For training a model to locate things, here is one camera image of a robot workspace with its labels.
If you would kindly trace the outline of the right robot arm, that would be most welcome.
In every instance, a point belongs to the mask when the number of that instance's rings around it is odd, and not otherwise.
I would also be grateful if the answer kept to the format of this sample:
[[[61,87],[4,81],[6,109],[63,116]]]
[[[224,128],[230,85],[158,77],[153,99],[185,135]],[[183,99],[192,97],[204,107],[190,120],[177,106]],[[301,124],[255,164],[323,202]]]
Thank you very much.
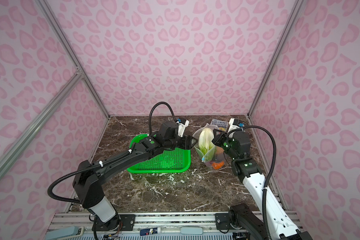
[[[249,191],[262,214],[260,220],[246,204],[231,206],[230,228],[245,229],[253,240],[310,240],[289,218],[269,188],[268,177],[250,156],[251,141],[244,131],[214,130],[212,143],[232,159],[233,174]]]

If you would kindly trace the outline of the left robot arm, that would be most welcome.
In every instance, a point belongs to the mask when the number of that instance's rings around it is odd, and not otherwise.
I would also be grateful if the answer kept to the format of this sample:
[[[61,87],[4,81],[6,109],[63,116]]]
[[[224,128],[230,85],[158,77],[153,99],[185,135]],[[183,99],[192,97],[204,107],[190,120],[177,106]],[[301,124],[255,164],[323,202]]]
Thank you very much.
[[[102,185],[117,173],[165,151],[190,150],[196,141],[184,133],[188,125],[189,121],[184,118],[179,118],[175,123],[164,122],[157,132],[133,143],[119,155],[92,164],[89,161],[80,163],[73,187],[82,207],[95,216],[93,230],[115,230],[122,221],[115,207],[105,197]]]

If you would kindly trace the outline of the clear zip top bag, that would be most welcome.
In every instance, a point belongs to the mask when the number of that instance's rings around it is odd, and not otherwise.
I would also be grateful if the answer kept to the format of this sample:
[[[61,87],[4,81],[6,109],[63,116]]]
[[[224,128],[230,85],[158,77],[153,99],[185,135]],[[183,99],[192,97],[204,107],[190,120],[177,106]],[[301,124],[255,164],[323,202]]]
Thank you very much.
[[[206,124],[193,134],[193,138],[197,140],[195,149],[202,163],[213,170],[219,170],[225,164],[225,157],[223,149],[212,143],[214,130],[219,130],[219,128]]]

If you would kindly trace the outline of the green cabbage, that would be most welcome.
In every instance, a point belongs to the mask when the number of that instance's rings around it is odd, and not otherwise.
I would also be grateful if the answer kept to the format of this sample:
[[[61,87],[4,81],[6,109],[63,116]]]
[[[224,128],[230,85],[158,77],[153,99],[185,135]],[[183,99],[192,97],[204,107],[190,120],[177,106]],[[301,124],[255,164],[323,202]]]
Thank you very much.
[[[217,147],[212,143],[214,132],[210,128],[203,128],[200,132],[196,151],[203,163],[212,161],[215,158]]]

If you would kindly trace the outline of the orange toy pumpkin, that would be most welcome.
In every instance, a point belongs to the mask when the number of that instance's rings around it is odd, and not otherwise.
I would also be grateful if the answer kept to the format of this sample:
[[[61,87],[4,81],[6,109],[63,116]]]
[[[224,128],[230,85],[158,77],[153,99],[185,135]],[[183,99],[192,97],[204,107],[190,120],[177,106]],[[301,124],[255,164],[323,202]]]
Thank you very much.
[[[224,162],[219,162],[219,163],[212,162],[212,163],[211,163],[211,167],[212,167],[214,170],[219,170],[219,169],[221,169],[224,165],[225,165]]]

